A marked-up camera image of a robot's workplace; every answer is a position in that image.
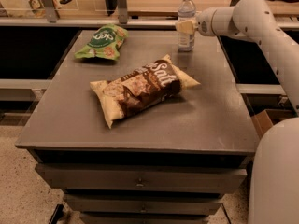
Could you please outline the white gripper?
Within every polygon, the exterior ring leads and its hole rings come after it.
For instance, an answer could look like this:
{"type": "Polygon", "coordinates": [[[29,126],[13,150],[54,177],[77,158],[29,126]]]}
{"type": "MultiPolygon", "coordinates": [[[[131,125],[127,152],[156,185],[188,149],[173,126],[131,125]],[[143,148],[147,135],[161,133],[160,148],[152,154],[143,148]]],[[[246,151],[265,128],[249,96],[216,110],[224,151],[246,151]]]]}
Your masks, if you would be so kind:
{"type": "Polygon", "coordinates": [[[220,34],[221,19],[220,9],[211,7],[203,10],[195,20],[178,21],[175,24],[176,30],[180,33],[193,35],[198,29],[198,32],[203,36],[218,36],[220,34]]]}

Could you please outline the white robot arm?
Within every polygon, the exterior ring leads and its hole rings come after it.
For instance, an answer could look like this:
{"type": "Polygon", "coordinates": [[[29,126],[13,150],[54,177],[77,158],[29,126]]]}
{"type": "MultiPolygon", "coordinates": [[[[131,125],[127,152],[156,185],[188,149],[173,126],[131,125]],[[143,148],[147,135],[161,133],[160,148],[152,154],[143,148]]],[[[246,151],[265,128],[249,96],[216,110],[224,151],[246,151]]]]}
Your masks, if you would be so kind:
{"type": "MultiPolygon", "coordinates": [[[[175,23],[180,33],[227,36],[253,42],[292,109],[299,106],[299,44],[278,25],[265,0],[210,7],[175,23]]],[[[248,224],[299,224],[299,117],[268,129],[253,159],[248,224]]]]}

